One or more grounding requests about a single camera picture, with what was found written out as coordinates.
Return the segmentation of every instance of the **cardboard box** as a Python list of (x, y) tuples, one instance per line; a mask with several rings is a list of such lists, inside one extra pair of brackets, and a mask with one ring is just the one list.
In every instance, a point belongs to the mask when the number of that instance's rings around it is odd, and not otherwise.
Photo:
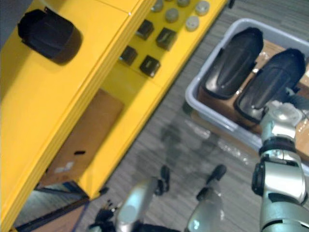
[[(264, 40), (264, 47), (259, 57), (256, 59), (257, 64), (255, 68), (258, 68), (258, 69), (262, 68), (271, 57), (273, 57), (275, 54), (283, 50), (285, 50), (283, 47), (278, 46), (274, 43), (271, 43), (267, 40)], [(309, 99), (309, 65), (307, 65), (306, 69), (307, 69), (306, 73), (304, 74), (304, 76), (301, 78), (301, 80), (297, 84), (297, 87), (300, 88), (300, 91), (297, 94)], [(213, 110), (217, 111), (218, 113), (238, 123), (243, 128), (253, 133), (261, 134), (261, 128), (258, 124), (255, 124), (247, 120), (240, 113), (238, 113), (234, 108), (234, 102), (236, 98), (245, 89), (248, 82), (252, 78), (254, 78), (254, 76), (255, 74), (251, 73), (247, 77), (247, 79), (244, 81), (244, 83), (241, 85), (241, 87), (236, 92), (236, 94), (234, 94), (234, 96), (228, 100), (220, 100), (220, 99), (214, 98), (207, 93), (202, 93), (204, 91), (199, 91), (197, 98), (199, 99), (199, 101), (203, 102), (204, 104), (206, 104)], [(201, 123), (201, 121), (198, 119), (198, 116), (194, 116), (194, 118), (199, 123)], [(297, 152), (300, 154), (300, 156), (305, 160), (309, 160), (309, 142), (308, 141), (309, 141), (309, 122), (306, 119), (303, 122), (299, 123), (296, 129), (296, 149), (297, 149)]]
[(77, 179), (88, 167), (122, 111), (123, 104), (99, 90), (58, 151), (41, 185)]

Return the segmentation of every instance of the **black molded part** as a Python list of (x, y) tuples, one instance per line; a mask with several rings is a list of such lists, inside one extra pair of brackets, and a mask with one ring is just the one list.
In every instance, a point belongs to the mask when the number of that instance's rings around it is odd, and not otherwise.
[(265, 185), (265, 164), (264, 162), (257, 163), (255, 166), (255, 170), (252, 176), (252, 191), (259, 195), (263, 196), (264, 193), (264, 185)]
[(287, 138), (274, 137), (263, 142), (263, 146), (259, 150), (259, 154), (263, 154), (266, 151), (280, 149), (287, 150), (296, 153), (295, 143)]
[(163, 193), (164, 193), (164, 184), (163, 184), (163, 181), (162, 180), (158, 180), (158, 185), (156, 187), (156, 190), (154, 191), (155, 195), (156, 196), (162, 196)]
[(169, 191), (169, 179), (170, 179), (170, 170), (169, 167), (166, 165), (163, 165), (160, 170), (161, 178), (163, 181), (163, 191), (168, 192)]
[(273, 56), (238, 96), (234, 107), (245, 118), (259, 123), (267, 102), (286, 102), (286, 88), (293, 89), (305, 72), (304, 55), (287, 49)]
[(202, 78), (204, 91), (219, 99), (229, 99), (239, 89), (255, 66), (263, 49), (263, 34), (257, 28), (247, 28), (236, 34)]
[(114, 213), (112, 210), (106, 210), (106, 209), (100, 209), (99, 212), (97, 213), (95, 222), (100, 223), (100, 222), (106, 222), (110, 220), (114, 216)]
[(220, 180), (226, 173), (226, 166), (219, 164), (211, 173), (210, 177), (207, 179), (206, 184), (209, 184), (213, 179)]
[(205, 199), (206, 193), (208, 192), (209, 187), (204, 187), (198, 192), (197, 194), (197, 200), (200, 202), (201, 200)]
[(45, 8), (30, 11), (18, 24), (22, 42), (56, 63), (66, 63), (77, 53), (82, 37), (68, 20)]

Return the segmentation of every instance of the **gray round knob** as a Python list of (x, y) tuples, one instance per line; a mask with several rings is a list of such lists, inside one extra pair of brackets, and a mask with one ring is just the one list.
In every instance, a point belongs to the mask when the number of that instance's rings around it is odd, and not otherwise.
[(180, 7), (186, 7), (190, 4), (190, 0), (177, 0), (177, 4)]
[(160, 12), (163, 9), (163, 0), (156, 0), (155, 4), (151, 8), (152, 12)]
[(185, 27), (187, 28), (188, 31), (194, 31), (198, 28), (199, 26), (199, 19), (197, 16), (190, 16), (187, 18), (185, 22)]
[(178, 19), (178, 10), (176, 8), (170, 8), (165, 13), (165, 19), (169, 23), (176, 22)]
[(199, 16), (203, 16), (208, 13), (210, 4), (207, 1), (199, 1), (195, 7), (195, 12)]

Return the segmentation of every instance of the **black square component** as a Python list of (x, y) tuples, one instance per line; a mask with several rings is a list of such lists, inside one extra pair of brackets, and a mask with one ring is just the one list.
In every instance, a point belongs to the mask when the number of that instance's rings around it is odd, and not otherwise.
[(127, 65), (131, 65), (137, 56), (137, 52), (133, 47), (127, 46), (120, 56), (122, 60)]
[(163, 28), (155, 41), (159, 47), (169, 51), (176, 41), (176, 32), (168, 28)]
[(140, 65), (140, 70), (150, 77), (154, 77), (159, 68), (160, 62), (151, 56), (146, 56)]
[(140, 25), (140, 28), (137, 30), (136, 34), (140, 36), (142, 39), (147, 40), (147, 38), (153, 31), (154, 31), (153, 23), (145, 19), (143, 23)]

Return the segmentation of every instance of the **brown cardboard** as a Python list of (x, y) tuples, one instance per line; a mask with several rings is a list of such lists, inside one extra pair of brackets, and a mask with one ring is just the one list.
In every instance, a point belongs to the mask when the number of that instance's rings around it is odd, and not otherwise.
[[(262, 68), (272, 56), (283, 50), (285, 50), (283, 47), (273, 44), (267, 40), (264, 40), (264, 47), (259, 57), (256, 59), (257, 64), (255, 68), (258, 69)], [(307, 69), (306, 73), (297, 84), (297, 86), (300, 88), (300, 91), (297, 94), (309, 99), (309, 65), (307, 65), (306, 69)], [(241, 85), (237, 93), (228, 100), (220, 100), (214, 98), (209, 94), (205, 93), (204, 91), (199, 91), (197, 98), (199, 99), (199, 101), (205, 103), (210, 108), (214, 109), (215, 111), (224, 115), (225, 117), (233, 120), (234, 122), (238, 123), (247, 130), (256, 134), (260, 134), (261, 133), (260, 126), (244, 118), (234, 108), (234, 102), (237, 96), (244, 90), (244, 88), (246, 87), (248, 82), (254, 77), (254, 75), (255, 75), (254, 73), (251, 73), (244, 81), (244, 83)], [(201, 123), (197, 117), (198, 116), (195, 116), (195, 120)], [(224, 135), (223, 137), (226, 137), (228, 140), (231, 140), (231, 138), (227, 135)], [(309, 141), (309, 122), (308, 120), (304, 120), (303, 122), (299, 123), (296, 130), (296, 149), (297, 152), (300, 154), (300, 156), (306, 160), (309, 160), (308, 141)]]
[(33, 232), (71, 232), (81, 216), (84, 205), (33, 230)]
[(41, 185), (74, 180), (81, 176), (118, 118), (123, 104), (99, 90), (58, 151)]

